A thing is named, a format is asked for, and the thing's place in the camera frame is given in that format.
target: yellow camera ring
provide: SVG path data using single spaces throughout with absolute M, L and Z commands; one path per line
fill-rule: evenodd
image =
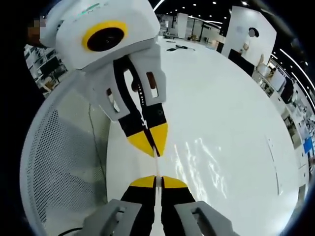
M 104 52 L 117 46 L 127 36 L 127 25 L 120 21 L 107 21 L 89 28 L 82 38 L 87 51 Z

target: white tabletop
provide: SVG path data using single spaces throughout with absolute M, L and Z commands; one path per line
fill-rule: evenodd
M 230 219 L 239 235 L 276 235 L 294 210 L 299 187 L 293 144 L 281 116 L 229 59 L 202 45 L 175 41 L 196 51 L 167 52 L 175 43 L 159 42 L 167 77 L 164 156 L 157 167 L 112 123 L 108 199 L 120 199 L 133 180 L 159 171 L 183 180 L 196 201 Z M 159 233 L 154 229 L 151 235 Z

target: desk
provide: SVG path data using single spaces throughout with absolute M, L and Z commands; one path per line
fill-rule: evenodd
M 199 44 L 175 41 L 195 51 L 167 52 L 169 44 L 159 41 L 167 77 L 164 156 L 157 166 L 127 141 L 118 123 L 111 123 L 108 200 L 119 199 L 132 181 L 156 175 L 158 169 L 184 181 L 197 201 L 230 219 L 237 234 L 277 235 L 294 211 L 299 188 L 294 147 L 281 116 L 228 58 Z M 126 80 L 131 83 L 130 74 Z M 130 94 L 139 107 L 138 95 Z

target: cable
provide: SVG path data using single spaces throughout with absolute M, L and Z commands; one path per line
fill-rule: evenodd
M 96 144 L 95 130 L 94 130 L 94 125 L 93 125 L 92 117 L 91 117 L 91 104 L 89 104 L 89 119 L 90 119 L 90 122 L 91 122 L 91 127 L 92 127 L 92 132 L 93 132 L 94 145 L 95 145 L 95 150 L 96 150 L 97 158 L 98 158 L 99 165 L 100 165 L 100 168 L 101 168 L 101 170 L 102 170 L 102 174 L 103 174 L 103 178 L 104 178 L 105 192 L 106 192 L 106 200 L 107 200 L 106 175 L 105 175 L 105 171 L 104 171 L 103 166 L 102 166 L 102 161 L 101 161 L 101 159 L 100 159 L 99 152 L 98 152 L 98 148 L 97 148 L 97 144 Z
M 78 231 L 78 230 L 81 230 L 82 228 L 74 228 L 74 229 L 71 229 L 71 230 L 67 230 L 61 234 L 59 234 L 58 236 L 64 236 L 64 235 L 67 235 L 68 233 L 70 232 L 73 232 L 73 231 Z

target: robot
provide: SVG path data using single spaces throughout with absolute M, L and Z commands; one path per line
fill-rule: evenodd
M 147 0 L 62 0 L 49 12 L 40 34 L 43 45 L 55 48 L 82 73 L 82 95 L 118 121 L 129 142 L 151 157 L 163 155 L 168 130 L 162 107 L 166 77 L 156 40 L 159 28 Z M 128 92 L 126 70 L 133 76 L 142 114 Z M 157 96 L 151 93 L 153 87 Z M 166 235 L 236 235 L 231 222 L 205 202 L 196 202 L 185 183 L 165 176 L 135 180 L 120 200 L 111 200 L 88 216 L 83 228 L 60 235 L 77 231 L 78 236 L 113 232 L 116 236 L 148 236 L 157 193 L 161 193 Z

